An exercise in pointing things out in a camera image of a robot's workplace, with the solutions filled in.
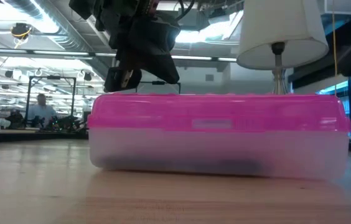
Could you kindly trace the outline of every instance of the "container lid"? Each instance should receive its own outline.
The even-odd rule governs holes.
[[[90,128],[168,131],[351,131],[342,102],[330,95],[99,96]]]

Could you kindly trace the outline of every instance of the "plastic container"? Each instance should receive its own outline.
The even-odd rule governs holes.
[[[102,95],[90,158],[107,169],[334,179],[349,119],[329,95]]]

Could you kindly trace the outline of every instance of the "wooden table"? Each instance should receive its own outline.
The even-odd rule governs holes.
[[[351,223],[343,179],[109,172],[75,140],[0,144],[0,223]]]

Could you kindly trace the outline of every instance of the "ceiling pipe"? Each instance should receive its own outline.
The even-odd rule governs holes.
[[[88,45],[84,38],[76,31],[71,23],[62,15],[61,12],[48,0],[5,0],[20,12],[26,13],[37,21],[47,24],[52,22],[59,27],[59,31],[54,34],[61,36],[49,37],[66,51],[72,52],[93,52],[93,48]],[[109,67],[97,57],[92,60],[85,60],[101,78],[105,78]]]

